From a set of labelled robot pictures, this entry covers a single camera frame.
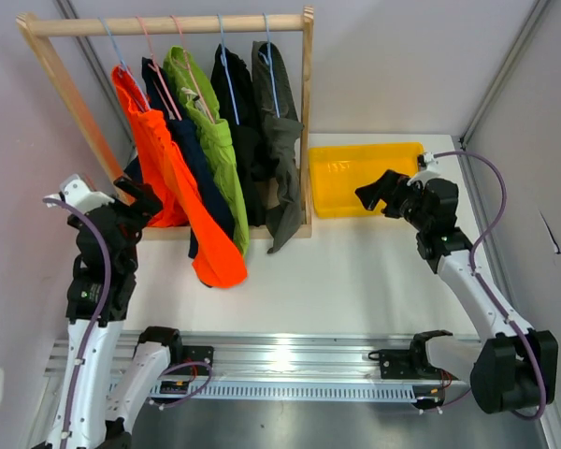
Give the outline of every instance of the yellow tray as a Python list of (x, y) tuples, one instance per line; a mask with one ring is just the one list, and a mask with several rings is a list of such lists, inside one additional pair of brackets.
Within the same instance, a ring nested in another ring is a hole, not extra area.
[(424, 152), (418, 142), (318, 147), (309, 149), (309, 174), (314, 209), (321, 218), (378, 215), (365, 210), (355, 189), (376, 181), (387, 169), (413, 176), (417, 157)]

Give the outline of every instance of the gray floor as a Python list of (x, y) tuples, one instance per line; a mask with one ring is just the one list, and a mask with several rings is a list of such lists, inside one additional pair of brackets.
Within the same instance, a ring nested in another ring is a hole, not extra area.
[(547, 447), (539, 425), (485, 415), (469, 398), (423, 416), (409, 405), (197, 399), (163, 412), (145, 406), (133, 439), (133, 449)]

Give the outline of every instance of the white wall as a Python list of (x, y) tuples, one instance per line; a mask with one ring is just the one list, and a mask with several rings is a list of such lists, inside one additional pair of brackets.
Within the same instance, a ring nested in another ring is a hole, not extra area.
[[(315, 6), (311, 130), (313, 132), (460, 135), (495, 75), (533, 0), (75, 0), (81, 17), (298, 13)], [(226, 37), (251, 64), (260, 34)], [(301, 35), (274, 33), (299, 103)], [(162, 63), (177, 36), (153, 38)], [(188, 36), (188, 48), (209, 74), (218, 35)], [(140, 77), (143, 36), (119, 37)], [(104, 67), (116, 64), (107, 37), (93, 43)]]
[[(81, 133), (15, 24), (32, 9), (57, 18), (51, 0), (0, 2), (0, 448), (22, 448), (39, 399), (54, 338), (65, 328), (65, 294), (76, 252), (66, 213), (41, 203), (70, 174), (91, 175), (108, 187)], [(108, 139), (123, 150), (124, 137), (97, 92), (73, 41), (59, 43)]]
[[(496, 230), (515, 302), (538, 329), (559, 341), (556, 402), (561, 413), (561, 0), (553, 2), (527, 53), (470, 143), (503, 171), (509, 206)], [(499, 193), (480, 173), (491, 213)]]

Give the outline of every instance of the clothing rack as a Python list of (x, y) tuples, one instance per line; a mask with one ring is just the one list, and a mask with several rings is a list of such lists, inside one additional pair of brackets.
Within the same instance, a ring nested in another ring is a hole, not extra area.
[[(294, 238), (311, 237), (311, 193), (309, 186), (308, 135), (309, 135), (309, 95), (311, 90), (311, 48), (313, 41), (314, 11), (313, 7), (304, 7), (302, 14), (268, 15), (270, 31), (302, 32), (302, 74), (301, 74), (301, 123), (303, 131), (300, 139), (300, 188), (301, 209), (304, 219)], [(204, 34), (220, 33), (217, 16), (178, 17), (183, 33)], [(151, 35), (168, 35), (179, 32), (170, 17), (144, 18), (146, 29)], [(142, 35), (143, 30), (136, 18), (106, 19), (113, 35)], [(79, 89), (66, 70), (56, 49), (50, 42), (56, 36), (106, 36), (107, 31), (98, 19), (67, 19), (42, 21), (31, 12), (17, 16), (17, 25), (27, 44), (33, 50), (58, 94), (65, 102), (66, 108), (73, 116), (79, 130), (92, 149), (93, 154), (111, 181), (122, 176), (122, 168), (112, 153), (99, 125), (83, 100)], [(226, 33), (264, 32), (265, 18), (259, 15), (223, 16), (223, 30)], [(130, 198), (121, 193), (122, 200)], [(189, 226), (171, 228), (146, 228), (145, 239), (188, 239)], [(269, 239), (265, 226), (250, 229), (252, 239)]]

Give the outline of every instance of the perforated metal strip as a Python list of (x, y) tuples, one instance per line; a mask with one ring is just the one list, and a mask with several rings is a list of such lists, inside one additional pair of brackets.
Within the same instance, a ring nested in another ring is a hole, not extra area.
[[(110, 391), (118, 380), (112, 380)], [(192, 382), (193, 393), (202, 382)], [(160, 385), (151, 390), (153, 398), (182, 398), (184, 395), (161, 394)], [(413, 388), (405, 384), (313, 384), (278, 382), (212, 382), (195, 398), (202, 399), (260, 399), (315, 400), (349, 402), (415, 402)]]

